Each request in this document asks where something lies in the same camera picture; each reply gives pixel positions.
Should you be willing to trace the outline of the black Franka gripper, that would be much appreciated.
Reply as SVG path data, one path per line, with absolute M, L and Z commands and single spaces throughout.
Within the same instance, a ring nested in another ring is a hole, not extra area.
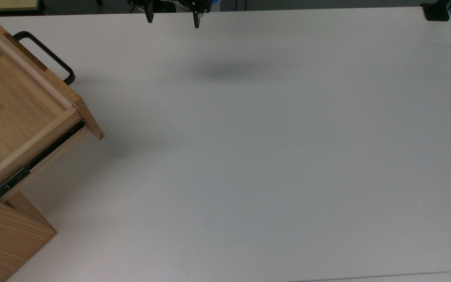
M 129 5 L 135 5 L 144 11 L 148 23 L 153 23 L 155 13 L 191 12 L 194 27 L 198 29 L 203 13 L 212 10 L 211 0 L 129 0 Z

